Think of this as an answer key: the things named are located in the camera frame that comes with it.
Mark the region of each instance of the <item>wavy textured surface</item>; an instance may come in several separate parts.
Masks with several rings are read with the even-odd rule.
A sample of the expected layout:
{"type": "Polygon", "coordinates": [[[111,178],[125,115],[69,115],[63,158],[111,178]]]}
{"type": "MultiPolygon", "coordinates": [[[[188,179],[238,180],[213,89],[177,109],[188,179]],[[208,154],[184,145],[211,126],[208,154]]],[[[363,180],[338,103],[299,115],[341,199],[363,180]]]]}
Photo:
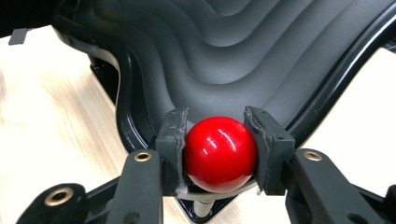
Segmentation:
{"type": "Polygon", "coordinates": [[[175,107],[196,122],[242,119],[253,105],[286,126],[392,2],[96,0],[81,1],[75,20],[133,52],[154,130],[175,107]]]}

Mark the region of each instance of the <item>wood grain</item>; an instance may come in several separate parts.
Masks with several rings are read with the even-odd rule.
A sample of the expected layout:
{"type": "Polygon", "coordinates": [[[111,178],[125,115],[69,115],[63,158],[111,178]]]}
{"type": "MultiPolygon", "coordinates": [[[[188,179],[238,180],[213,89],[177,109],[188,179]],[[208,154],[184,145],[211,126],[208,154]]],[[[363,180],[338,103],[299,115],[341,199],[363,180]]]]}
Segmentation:
{"type": "MultiPolygon", "coordinates": [[[[51,27],[29,31],[23,45],[8,46],[7,42],[7,37],[0,39],[0,221],[3,224],[15,223],[34,197],[51,186],[74,182],[91,190],[104,184],[120,174],[127,155],[117,134],[114,105],[92,74],[85,54],[59,41],[51,27]]],[[[386,169],[394,171],[395,165],[389,163],[395,163],[392,162],[395,146],[387,144],[394,131],[383,132],[381,127],[395,126],[394,118],[390,117],[396,111],[390,102],[377,101],[376,91],[371,89],[372,79],[373,76],[374,80],[380,79],[375,85],[380,85],[381,91],[386,90],[382,95],[393,96],[394,101],[394,88],[384,80],[394,77],[391,71],[395,62],[394,55],[380,50],[372,63],[368,63],[366,72],[358,76],[370,77],[362,84],[358,81],[369,87],[350,88],[353,97],[346,97],[345,103],[340,100],[342,108],[336,106],[306,144],[324,149],[331,158],[335,157],[347,177],[359,185],[369,184],[370,190],[380,194],[390,182],[396,182],[395,175],[387,176],[384,182],[379,180],[381,175],[371,171],[384,168],[383,163],[387,164],[386,169]],[[367,93],[364,99],[360,97],[362,92],[367,93]],[[369,128],[369,123],[385,125],[369,128]],[[365,131],[352,136],[357,127],[365,131]],[[363,145],[370,145],[367,153],[362,153],[363,145]]],[[[163,202],[164,223],[189,223],[173,198],[164,198],[163,202]]],[[[284,198],[258,196],[257,189],[252,189],[240,195],[211,223],[263,222],[289,223],[284,198]]]]}

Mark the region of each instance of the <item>wooden table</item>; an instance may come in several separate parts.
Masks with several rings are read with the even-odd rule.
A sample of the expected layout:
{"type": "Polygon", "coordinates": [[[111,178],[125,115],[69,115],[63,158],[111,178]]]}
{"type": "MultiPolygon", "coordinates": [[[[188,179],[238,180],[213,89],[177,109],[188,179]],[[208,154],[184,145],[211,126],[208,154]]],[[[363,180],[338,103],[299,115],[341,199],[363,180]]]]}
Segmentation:
{"type": "MultiPolygon", "coordinates": [[[[114,105],[88,57],[51,27],[23,45],[0,39],[0,223],[15,223],[44,189],[79,183],[87,191],[120,174],[126,152],[114,105]]],[[[379,50],[306,147],[326,152],[353,183],[384,195],[396,183],[396,56],[379,50]]],[[[164,198],[164,223],[189,223],[164,198]]],[[[211,223],[289,223],[284,197],[251,189],[211,223]]]]}

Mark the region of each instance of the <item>ball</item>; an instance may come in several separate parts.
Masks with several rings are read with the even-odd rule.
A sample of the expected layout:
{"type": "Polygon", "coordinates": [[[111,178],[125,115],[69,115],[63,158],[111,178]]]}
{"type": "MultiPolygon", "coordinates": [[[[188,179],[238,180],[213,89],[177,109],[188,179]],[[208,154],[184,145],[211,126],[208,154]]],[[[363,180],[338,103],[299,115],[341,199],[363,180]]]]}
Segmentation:
{"type": "Polygon", "coordinates": [[[236,119],[203,119],[186,136],[184,168],[201,189],[225,193],[240,188],[253,175],[256,160],[253,136],[236,119]]]}

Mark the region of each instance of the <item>red ball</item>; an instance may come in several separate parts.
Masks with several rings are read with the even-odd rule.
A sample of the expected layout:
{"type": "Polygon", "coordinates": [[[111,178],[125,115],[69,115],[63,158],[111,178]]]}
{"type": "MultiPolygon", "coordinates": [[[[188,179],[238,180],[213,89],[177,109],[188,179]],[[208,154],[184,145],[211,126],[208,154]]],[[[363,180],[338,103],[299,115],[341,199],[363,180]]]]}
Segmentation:
{"type": "Polygon", "coordinates": [[[244,185],[256,167],[257,149],[238,120],[212,117],[196,123],[186,136],[183,163],[200,188],[225,193],[244,185]]]}

